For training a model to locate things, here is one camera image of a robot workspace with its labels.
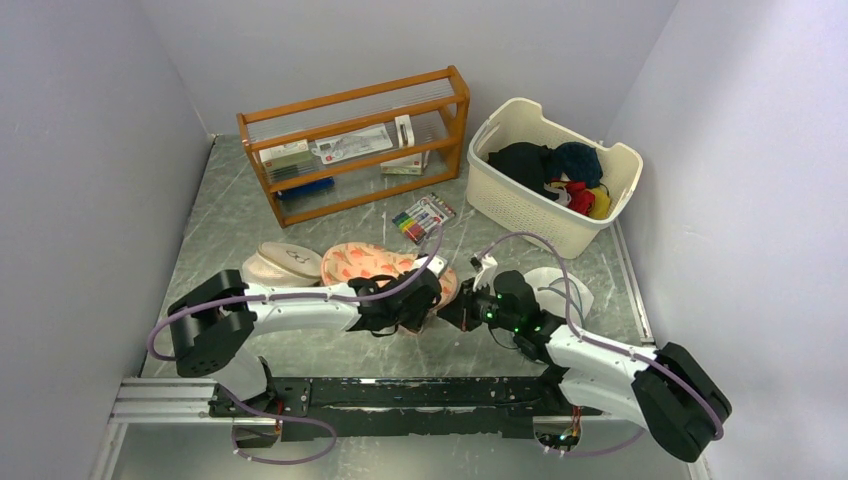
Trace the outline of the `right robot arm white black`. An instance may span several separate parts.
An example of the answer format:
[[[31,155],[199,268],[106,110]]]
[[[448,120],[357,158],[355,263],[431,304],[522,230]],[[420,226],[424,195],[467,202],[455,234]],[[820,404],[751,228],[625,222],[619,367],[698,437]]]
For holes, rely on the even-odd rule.
[[[490,286],[464,281],[437,315],[462,331],[504,330],[525,358],[545,364],[539,398],[548,412],[575,406],[610,413],[648,431],[673,457],[694,462],[731,415],[730,401],[678,344],[638,347],[568,325],[589,297],[582,283],[551,267],[510,270]]]

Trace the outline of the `pink floral mesh laundry bag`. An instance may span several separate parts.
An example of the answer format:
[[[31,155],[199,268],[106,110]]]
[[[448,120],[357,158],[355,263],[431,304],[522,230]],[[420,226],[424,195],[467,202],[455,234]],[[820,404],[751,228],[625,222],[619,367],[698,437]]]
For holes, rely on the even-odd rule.
[[[320,273],[324,286],[347,283],[353,278],[385,275],[398,278],[412,270],[416,253],[398,253],[365,242],[335,245],[323,255]]]

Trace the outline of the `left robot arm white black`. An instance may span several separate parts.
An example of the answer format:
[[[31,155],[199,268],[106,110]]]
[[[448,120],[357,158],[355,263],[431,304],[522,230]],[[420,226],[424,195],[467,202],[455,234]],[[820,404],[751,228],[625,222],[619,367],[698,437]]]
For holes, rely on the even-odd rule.
[[[296,288],[250,284],[239,271],[222,270],[168,308],[169,358],[179,376],[210,378],[261,416],[275,406],[277,388],[266,360],[248,351],[250,339],[303,329],[391,334],[420,326],[441,297],[429,268]]]

